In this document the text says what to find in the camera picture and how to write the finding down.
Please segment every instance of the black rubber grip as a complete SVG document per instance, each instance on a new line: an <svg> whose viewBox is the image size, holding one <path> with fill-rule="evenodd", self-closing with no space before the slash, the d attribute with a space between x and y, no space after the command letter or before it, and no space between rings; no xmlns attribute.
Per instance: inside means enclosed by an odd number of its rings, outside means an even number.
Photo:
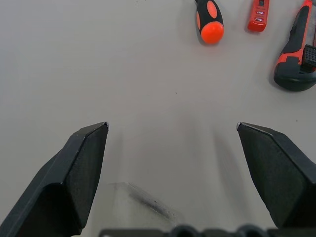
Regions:
<svg viewBox="0 0 316 237"><path fill-rule="evenodd" d="M200 28L199 28L200 33L201 33L203 27L206 26L210 22L218 21L222 25L224 25L221 11L219 10L215 1L213 1L213 0L196 0L196 2L197 2L197 12L199 15L199 22L200 22ZM215 6L215 8L216 8L216 14L215 14L215 12L212 14L212 12L211 12L212 5Z"/></svg>
<svg viewBox="0 0 316 237"><path fill-rule="evenodd" d="M305 29L307 27L307 19L310 8L308 6L303 6L297 13L295 18L290 38L284 47L282 54L284 53L294 53L304 48L303 39L305 34Z"/></svg>

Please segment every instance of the red utility knife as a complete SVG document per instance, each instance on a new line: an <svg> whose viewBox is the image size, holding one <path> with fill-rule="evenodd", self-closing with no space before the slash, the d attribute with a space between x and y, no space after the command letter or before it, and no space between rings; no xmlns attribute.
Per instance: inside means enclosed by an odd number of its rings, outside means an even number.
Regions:
<svg viewBox="0 0 316 237"><path fill-rule="evenodd" d="M248 30L262 32L267 25L269 0L253 0Z"/></svg>

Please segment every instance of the screwdriver handle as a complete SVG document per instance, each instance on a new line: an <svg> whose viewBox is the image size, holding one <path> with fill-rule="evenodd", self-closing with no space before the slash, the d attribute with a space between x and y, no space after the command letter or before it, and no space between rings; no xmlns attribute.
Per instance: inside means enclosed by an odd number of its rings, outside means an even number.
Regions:
<svg viewBox="0 0 316 237"><path fill-rule="evenodd" d="M196 0L197 27L205 43L218 43L224 35L221 11L214 0Z"/></svg>

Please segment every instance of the white table surface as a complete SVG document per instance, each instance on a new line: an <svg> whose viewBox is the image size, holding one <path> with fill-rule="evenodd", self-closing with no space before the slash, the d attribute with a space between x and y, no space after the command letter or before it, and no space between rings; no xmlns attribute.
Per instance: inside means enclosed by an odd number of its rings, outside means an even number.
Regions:
<svg viewBox="0 0 316 237"><path fill-rule="evenodd" d="M218 0L225 35L197 37L194 0L4 0L0 7L0 222L81 127L108 121L106 183L131 182L199 230L273 227L249 175L239 121L288 135L316 161L316 87L271 82L301 0L272 0L259 35L251 0Z"/></svg>

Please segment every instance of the orange screwdriver handle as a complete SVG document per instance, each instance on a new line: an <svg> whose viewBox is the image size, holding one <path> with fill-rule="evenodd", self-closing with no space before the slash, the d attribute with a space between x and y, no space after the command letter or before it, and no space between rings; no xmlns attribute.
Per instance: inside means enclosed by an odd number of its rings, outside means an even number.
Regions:
<svg viewBox="0 0 316 237"><path fill-rule="evenodd" d="M205 43L218 43L224 35L222 14L214 0L196 0L197 27Z"/></svg>

